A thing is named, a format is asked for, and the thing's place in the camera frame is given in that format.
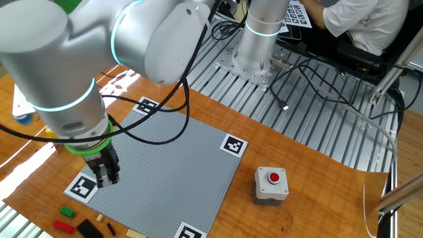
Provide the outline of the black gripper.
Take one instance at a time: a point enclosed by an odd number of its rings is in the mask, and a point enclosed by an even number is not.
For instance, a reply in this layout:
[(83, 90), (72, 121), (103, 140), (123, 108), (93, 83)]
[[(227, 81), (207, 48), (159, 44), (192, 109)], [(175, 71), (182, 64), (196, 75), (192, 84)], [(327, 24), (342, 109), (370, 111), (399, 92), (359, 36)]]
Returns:
[(119, 159), (117, 153), (111, 143), (101, 149), (98, 153), (93, 155), (83, 156), (85, 162), (91, 168), (91, 176), (94, 183), (98, 184), (97, 176), (101, 177), (100, 166), (102, 165), (106, 169), (106, 174), (110, 178), (112, 184), (116, 184), (119, 181)]

